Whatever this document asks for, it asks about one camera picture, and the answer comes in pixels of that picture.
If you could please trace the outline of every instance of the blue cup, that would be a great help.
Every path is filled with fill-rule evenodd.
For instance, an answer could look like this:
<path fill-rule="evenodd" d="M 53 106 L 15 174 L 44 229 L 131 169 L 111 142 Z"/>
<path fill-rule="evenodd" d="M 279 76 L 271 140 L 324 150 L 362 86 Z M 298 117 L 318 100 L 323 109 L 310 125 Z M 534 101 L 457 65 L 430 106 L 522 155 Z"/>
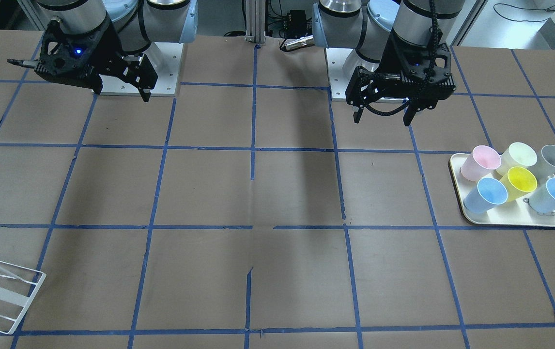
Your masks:
<path fill-rule="evenodd" d="M 463 203 L 473 213 L 484 213 L 508 200 L 508 190 L 497 179 L 484 177 L 478 181 Z"/>
<path fill-rule="evenodd" d="M 549 213 L 555 210 L 555 177 L 551 177 L 540 186 L 529 198 L 529 205 L 540 213 Z"/>

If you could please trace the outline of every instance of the pink cup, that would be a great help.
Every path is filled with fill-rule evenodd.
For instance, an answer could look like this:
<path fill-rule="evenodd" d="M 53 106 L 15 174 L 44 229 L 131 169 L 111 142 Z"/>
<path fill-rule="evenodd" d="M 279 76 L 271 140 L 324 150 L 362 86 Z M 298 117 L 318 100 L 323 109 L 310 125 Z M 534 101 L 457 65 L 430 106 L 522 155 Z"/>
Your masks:
<path fill-rule="evenodd" d="M 461 174 L 470 181 L 477 181 L 501 166 L 501 156 L 490 146 L 479 145 L 473 148 L 461 166 Z"/>

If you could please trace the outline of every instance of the tray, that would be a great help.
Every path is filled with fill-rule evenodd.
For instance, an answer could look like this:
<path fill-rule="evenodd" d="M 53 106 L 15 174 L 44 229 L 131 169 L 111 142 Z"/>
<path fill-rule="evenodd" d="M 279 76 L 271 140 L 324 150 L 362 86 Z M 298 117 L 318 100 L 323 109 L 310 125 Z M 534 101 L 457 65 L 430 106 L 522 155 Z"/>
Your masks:
<path fill-rule="evenodd" d="M 461 175 L 461 166 L 469 154 L 457 153 L 450 157 L 450 172 L 452 173 L 452 181 L 461 206 L 463 216 L 471 223 L 479 225 L 520 225 L 533 227 L 551 227 L 555 228 L 555 211 L 548 214 L 541 214 L 529 207 L 528 200 L 531 194 L 528 194 L 516 201 L 505 203 L 503 205 L 492 208 L 484 213 L 477 214 L 465 208 L 463 200 L 475 187 L 476 183 L 468 181 Z M 501 179 L 497 172 L 486 175 Z"/>

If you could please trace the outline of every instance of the plastic cup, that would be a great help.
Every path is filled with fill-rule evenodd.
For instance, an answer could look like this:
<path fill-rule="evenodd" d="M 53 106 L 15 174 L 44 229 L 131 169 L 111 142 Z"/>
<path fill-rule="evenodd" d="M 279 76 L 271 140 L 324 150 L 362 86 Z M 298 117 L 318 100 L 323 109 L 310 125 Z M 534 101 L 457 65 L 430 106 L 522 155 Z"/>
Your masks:
<path fill-rule="evenodd" d="M 465 163 L 461 166 L 461 174 L 470 181 L 477 181 L 488 175 L 501 165 L 501 157 L 490 146 L 479 145 L 473 148 Z"/>
<path fill-rule="evenodd" d="M 529 198 L 529 205 L 540 213 L 555 210 L 555 177 L 549 178 L 545 185 L 540 186 Z"/>
<path fill-rule="evenodd" d="M 474 213 L 484 213 L 508 199 L 508 190 L 497 179 L 485 177 L 465 197 L 465 208 Z"/>
<path fill-rule="evenodd" d="M 555 174 L 555 145 L 545 145 L 538 152 L 536 165 L 529 168 L 536 179 L 543 179 Z"/>
<path fill-rule="evenodd" d="M 528 169 L 519 166 L 510 168 L 500 182 L 508 190 L 506 203 L 533 192 L 538 186 L 536 177 Z"/>
<path fill-rule="evenodd" d="M 501 155 L 501 166 L 497 168 L 497 173 L 504 176 L 512 167 L 528 168 L 534 166 L 536 161 L 538 161 L 538 156 L 531 146 L 521 142 L 514 142 Z"/>

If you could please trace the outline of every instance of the yellow cup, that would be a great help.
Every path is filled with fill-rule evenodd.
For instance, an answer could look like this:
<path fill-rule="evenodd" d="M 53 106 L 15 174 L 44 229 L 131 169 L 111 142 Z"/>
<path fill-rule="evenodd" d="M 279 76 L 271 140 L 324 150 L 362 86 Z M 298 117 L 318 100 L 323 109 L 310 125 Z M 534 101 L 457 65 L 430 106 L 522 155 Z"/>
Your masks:
<path fill-rule="evenodd" d="M 510 168 L 499 181 L 508 190 L 508 200 L 506 203 L 533 192 L 538 186 L 536 177 L 526 168 L 519 166 Z"/>

